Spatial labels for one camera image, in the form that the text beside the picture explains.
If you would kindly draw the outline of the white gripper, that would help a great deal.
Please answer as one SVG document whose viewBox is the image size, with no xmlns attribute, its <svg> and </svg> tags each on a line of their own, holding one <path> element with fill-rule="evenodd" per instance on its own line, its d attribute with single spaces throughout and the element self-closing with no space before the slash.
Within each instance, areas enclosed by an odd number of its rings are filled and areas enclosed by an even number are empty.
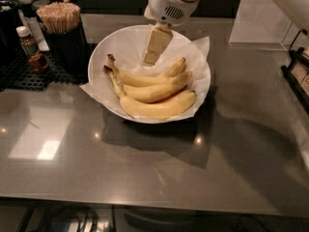
<svg viewBox="0 0 309 232">
<path fill-rule="evenodd" d="M 173 39 L 169 25 L 185 23 L 197 8 L 199 0 L 148 0 L 144 17 L 157 22 L 150 27 L 142 62 L 154 65 Z"/>
</svg>

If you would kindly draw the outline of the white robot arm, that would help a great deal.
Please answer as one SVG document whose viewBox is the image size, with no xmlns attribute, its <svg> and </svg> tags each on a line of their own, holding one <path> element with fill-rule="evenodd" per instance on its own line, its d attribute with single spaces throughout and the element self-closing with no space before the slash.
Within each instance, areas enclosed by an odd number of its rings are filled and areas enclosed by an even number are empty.
<svg viewBox="0 0 309 232">
<path fill-rule="evenodd" d="M 200 0 L 148 0 L 144 17 L 155 21 L 142 61 L 153 65 L 172 41 L 171 28 L 184 24 Z M 309 34 L 309 0 L 240 0 L 229 42 L 272 44 L 289 24 Z"/>
</svg>

